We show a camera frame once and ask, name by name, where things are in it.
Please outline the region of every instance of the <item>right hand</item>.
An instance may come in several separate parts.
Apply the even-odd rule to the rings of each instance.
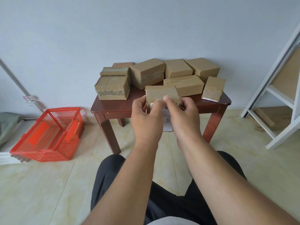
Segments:
[[[201,139],[199,111],[194,101],[189,97],[180,98],[185,105],[185,111],[181,110],[169,96],[164,96],[163,101],[167,105],[171,115],[171,125],[177,137],[179,148],[184,151],[191,139]]]

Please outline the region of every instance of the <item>left hand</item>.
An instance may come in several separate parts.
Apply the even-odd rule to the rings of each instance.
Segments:
[[[135,145],[147,148],[158,147],[163,134],[163,102],[156,100],[150,114],[146,114],[144,106],[146,96],[135,99],[132,104],[131,122],[135,136]]]

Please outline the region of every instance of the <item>knee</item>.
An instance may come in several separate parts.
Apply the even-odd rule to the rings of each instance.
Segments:
[[[117,171],[121,168],[125,160],[126,159],[122,155],[109,155],[101,162],[99,170]]]

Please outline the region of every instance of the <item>wooden table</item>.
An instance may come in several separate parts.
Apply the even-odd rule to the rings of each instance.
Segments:
[[[119,125],[124,127],[123,118],[131,117],[133,100],[140,98],[143,95],[145,95],[144,90],[139,90],[135,86],[131,85],[127,100],[99,100],[97,96],[94,101],[91,112],[95,115],[108,145],[114,154],[119,154],[121,150],[109,119],[118,119]],[[218,103],[203,100],[201,99],[201,96],[202,94],[197,94],[190,97],[194,100],[198,107],[199,114],[212,113],[203,133],[204,139],[209,143],[227,109],[227,106],[231,104],[231,100],[224,92]]]

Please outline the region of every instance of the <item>table leg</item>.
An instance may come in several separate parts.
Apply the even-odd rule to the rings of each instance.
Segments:
[[[227,106],[221,106],[217,113],[212,113],[207,123],[207,126],[203,133],[203,138],[207,143],[210,143],[212,136],[214,135],[222,117],[227,109]]]
[[[111,151],[113,152],[113,154],[119,154],[121,152],[120,146],[118,144],[117,138],[115,137],[115,133],[109,119],[105,119],[104,115],[101,113],[95,114],[95,117],[107,140],[108,145],[110,146]]]
[[[119,123],[120,126],[124,127],[125,126],[124,118],[118,118],[118,123]]]

